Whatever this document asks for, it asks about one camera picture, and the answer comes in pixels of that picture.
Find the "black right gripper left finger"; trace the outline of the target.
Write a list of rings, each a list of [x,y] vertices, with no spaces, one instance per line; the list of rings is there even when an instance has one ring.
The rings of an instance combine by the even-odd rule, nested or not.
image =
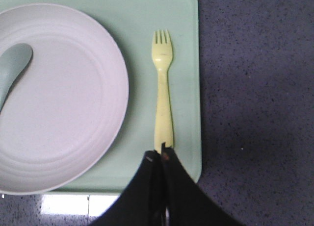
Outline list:
[[[92,226],[162,226],[163,189],[160,154],[146,151],[120,197]]]

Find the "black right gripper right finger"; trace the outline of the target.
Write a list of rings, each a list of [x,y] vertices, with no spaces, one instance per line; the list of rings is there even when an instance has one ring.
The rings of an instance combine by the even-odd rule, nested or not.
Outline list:
[[[171,147],[161,145],[161,164],[171,226],[240,226],[199,188]]]

